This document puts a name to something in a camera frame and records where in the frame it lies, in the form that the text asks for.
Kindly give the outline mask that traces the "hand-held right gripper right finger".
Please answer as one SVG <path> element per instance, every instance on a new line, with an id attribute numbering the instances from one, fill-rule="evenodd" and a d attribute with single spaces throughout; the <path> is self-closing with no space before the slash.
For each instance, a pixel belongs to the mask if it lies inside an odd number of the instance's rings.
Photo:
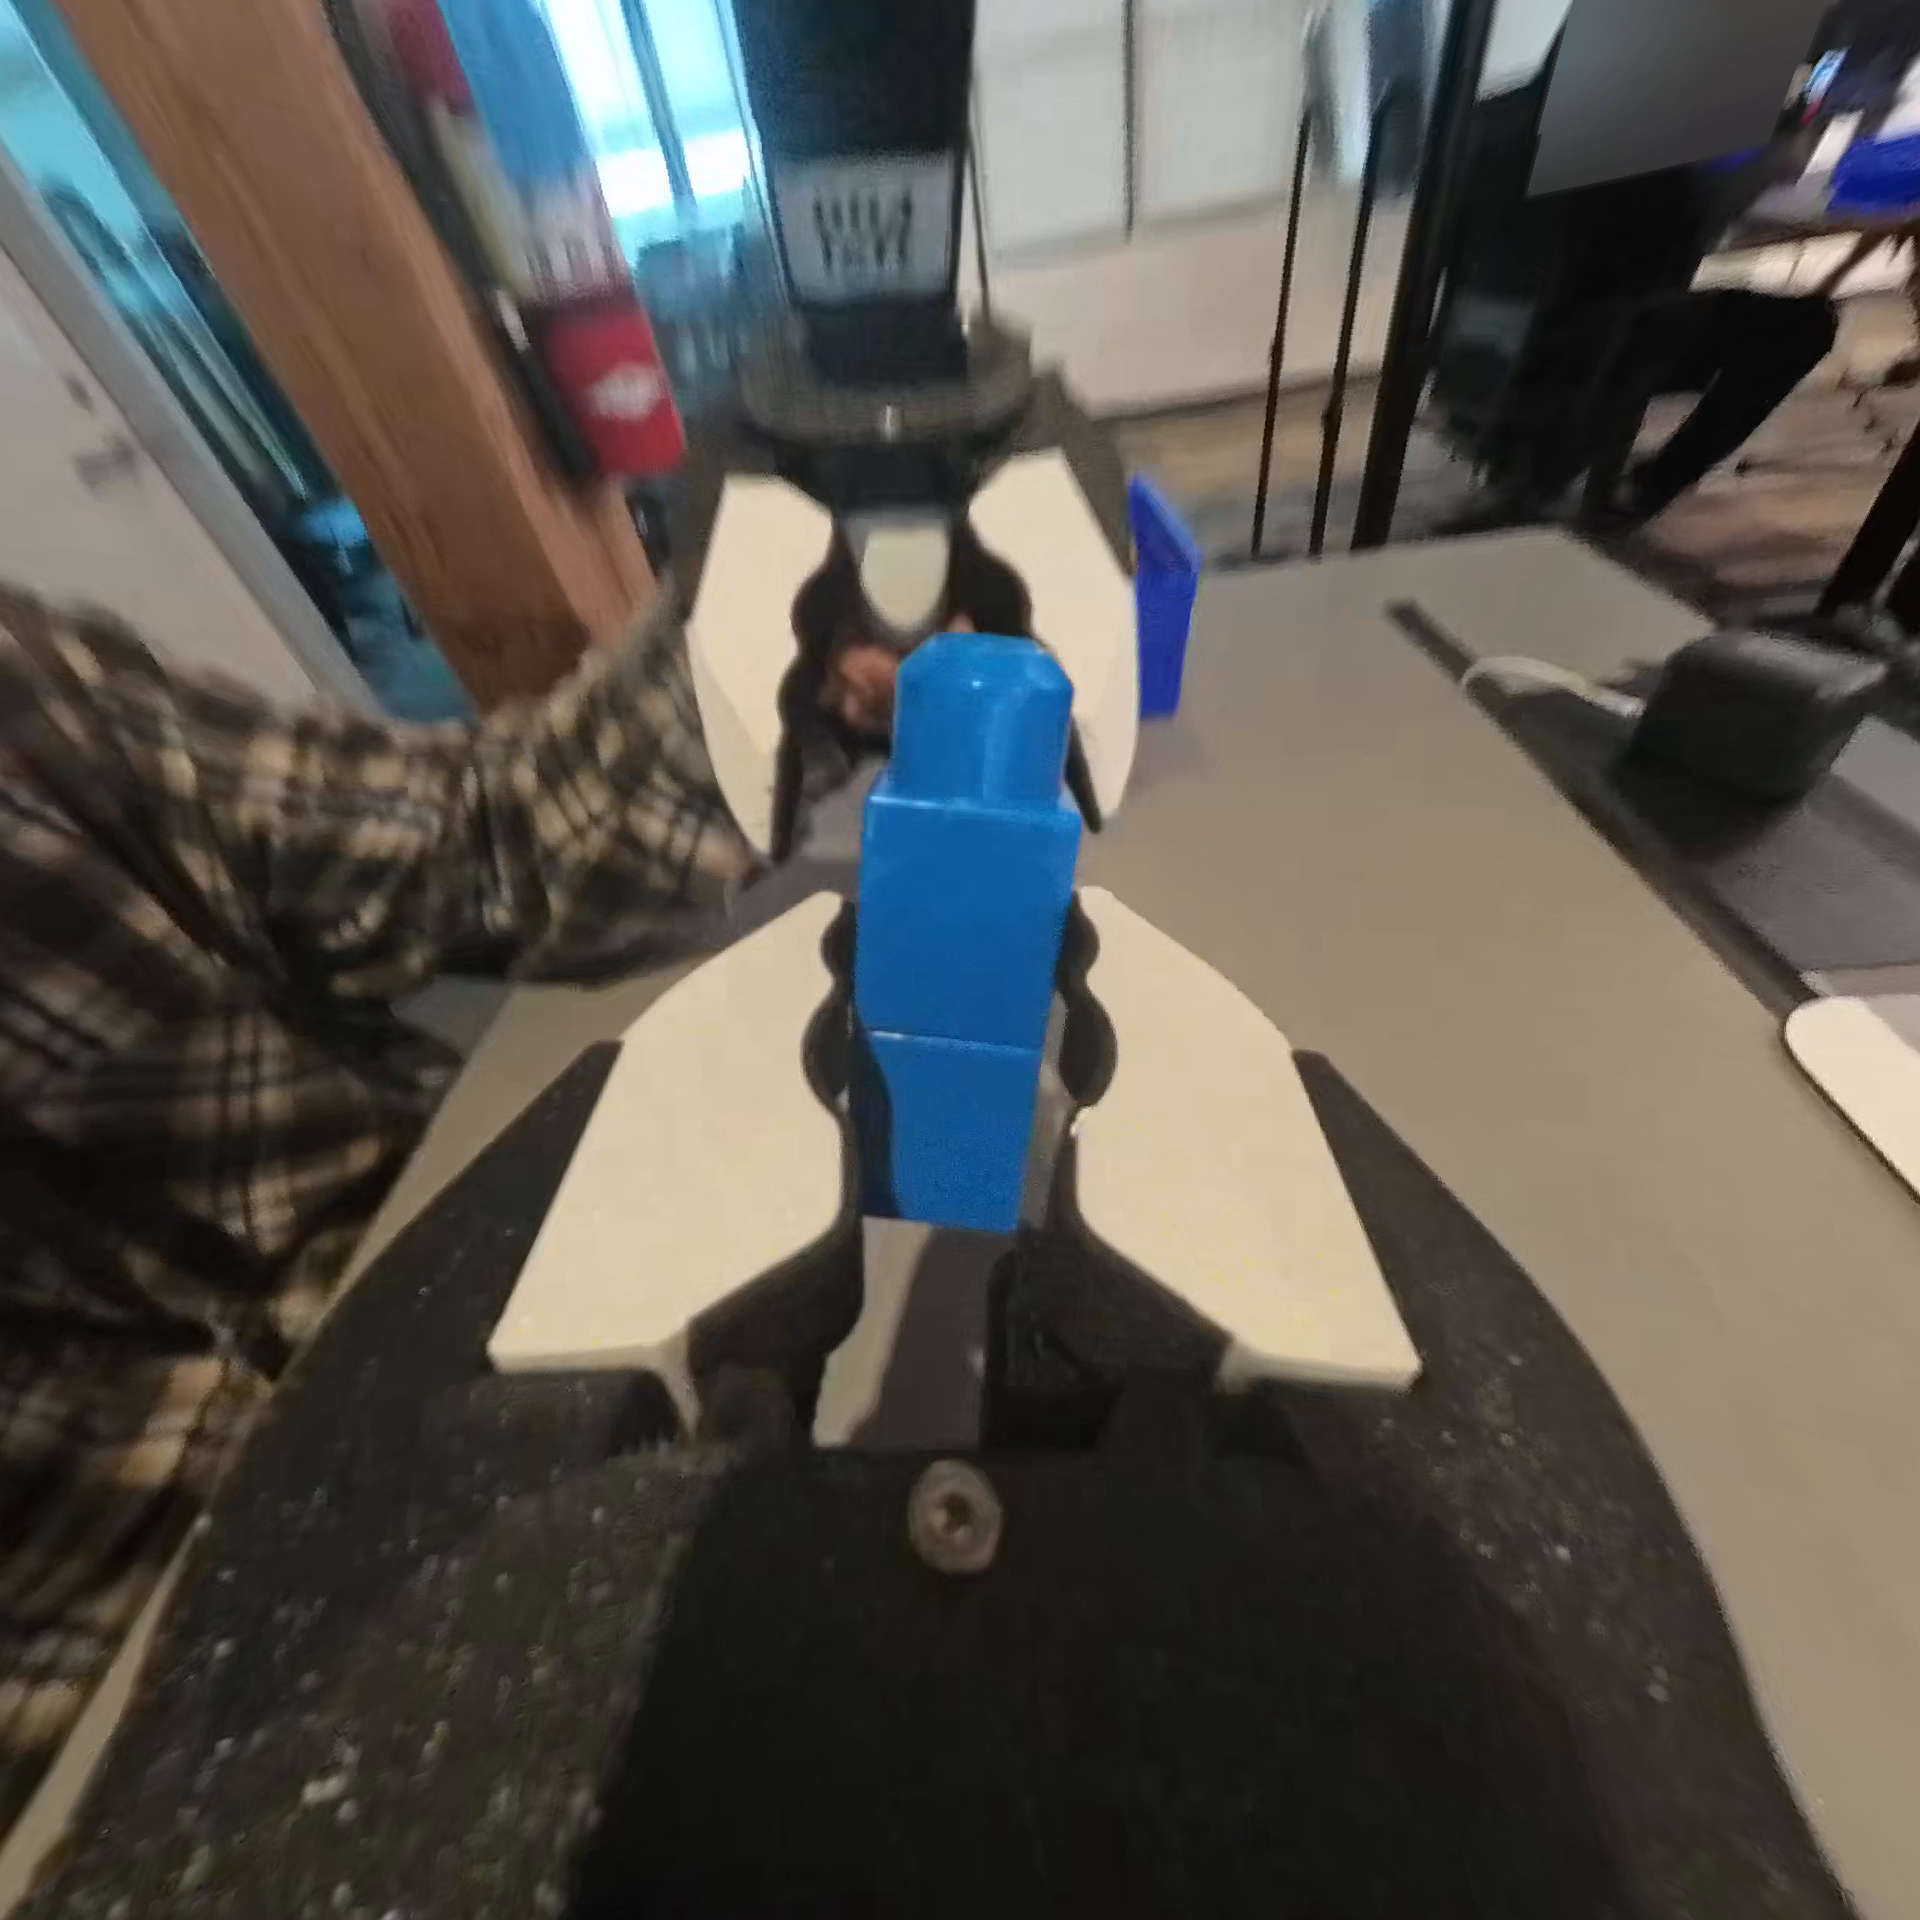
<path id="1" fill-rule="evenodd" d="M 1283 1030 L 1113 892 L 1077 903 L 1117 1045 L 1071 1125 L 1094 1249 L 1197 1319 L 1227 1390 L 1409 1390 L 1421 1357 Z"/>

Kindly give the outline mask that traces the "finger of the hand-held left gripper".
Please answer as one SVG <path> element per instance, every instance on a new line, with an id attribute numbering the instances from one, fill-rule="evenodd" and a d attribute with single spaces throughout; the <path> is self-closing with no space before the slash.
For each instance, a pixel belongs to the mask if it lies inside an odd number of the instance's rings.
<path id="1" fill-rule="evenodd" d="M 1031 625 L 1071 682 L 1096 824 L 1117 818 L 1140 729 L 1136 590 L 1065 457 L 1015 457 L 972 500 L 983 545 L 1027 591 Z"/>
<path id="2" fill-rule="evenodd" d="M 775 476 L 724 479 L 685 615 L 687 664 L 710 772 L 760 857 L 789 857 L 799 828 L 821 662 L 795 607 L 832 552 L 825 506 Z"/>

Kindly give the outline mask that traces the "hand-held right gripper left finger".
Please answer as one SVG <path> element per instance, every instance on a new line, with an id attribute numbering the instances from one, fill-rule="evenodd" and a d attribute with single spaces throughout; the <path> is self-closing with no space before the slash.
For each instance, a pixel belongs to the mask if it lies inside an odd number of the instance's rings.
<path id="1" fill-rule="evenodd" d="M 491 1330 L 499 1374 L 647 1375 L 687 1429 L 724 1381 L 767 1378 L 811 1426 L 863 1292 L 851 932 L 848 900 L 806 895 L 617 1039 Z"/>

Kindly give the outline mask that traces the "blue plastic bin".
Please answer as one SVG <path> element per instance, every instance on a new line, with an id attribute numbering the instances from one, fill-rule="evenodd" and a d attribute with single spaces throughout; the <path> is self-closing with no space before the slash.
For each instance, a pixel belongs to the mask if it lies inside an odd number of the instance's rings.
<path id="1" fill-rule="evenodd" d="M 1193 604 L 1205 554 L 1183 517 L 1144 476 L 1126 482 L 1136 550 L 1139 711 L 1158 722 L 1179 711 Z"/>

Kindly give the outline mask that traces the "blue mega block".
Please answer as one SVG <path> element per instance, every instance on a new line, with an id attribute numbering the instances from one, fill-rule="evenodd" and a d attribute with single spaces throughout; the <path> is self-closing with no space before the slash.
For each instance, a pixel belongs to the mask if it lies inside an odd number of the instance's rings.
<path id="1" fill-rule="evenodd" d="M 1084 818 L 1071 686 L 1029 637 L 942 633 L 903 661 L 862 822 L 854 1007 L 871 1030 L 1037 1049 Z"/>
<path id="2" fill-rule="evenodd" d="M 852 1029 L 848 1111 L 863 1216 L 1009 1234 L 1041 1049 Z"/>

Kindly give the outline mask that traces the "person's left forearm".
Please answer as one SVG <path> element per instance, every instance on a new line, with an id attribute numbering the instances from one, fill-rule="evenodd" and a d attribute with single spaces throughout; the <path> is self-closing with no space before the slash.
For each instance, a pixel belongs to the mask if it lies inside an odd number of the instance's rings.
<path id="1" fill-rule="evenodd" d="M 414 726 L 5 588 L 1 705 L 12 1831 L 459 1069 L 404 1004 L 636 969 L 759 861 L 667 610 Z"/>

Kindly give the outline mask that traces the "black pole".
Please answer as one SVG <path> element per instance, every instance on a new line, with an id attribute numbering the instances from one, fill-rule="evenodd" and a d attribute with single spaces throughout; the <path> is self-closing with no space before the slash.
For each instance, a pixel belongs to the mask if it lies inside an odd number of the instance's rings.
<path id="1" fill-rule="evenodd" d="M 1407 205 L 1398 284 L 1387 318 L 1376 409 L 1350 527 L 1350 552 L 1387 544 L 1400 498 L 1407 440 L 1429 375 L 1433 313 L 1497 2 L 1453 2 L 1433 81 L 1420 173 Z"/>

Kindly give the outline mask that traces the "dark grey box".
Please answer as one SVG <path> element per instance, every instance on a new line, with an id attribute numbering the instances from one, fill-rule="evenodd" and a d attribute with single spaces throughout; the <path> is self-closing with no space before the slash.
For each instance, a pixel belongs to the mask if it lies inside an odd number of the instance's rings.
<path id="1" fill-rule="evenodd" d="M 1776 631 L 1716 631 L 1647 682 L 1623 762 L 1751 806 L 1804 800 L 1888 689 L 1888 664 Z"/>

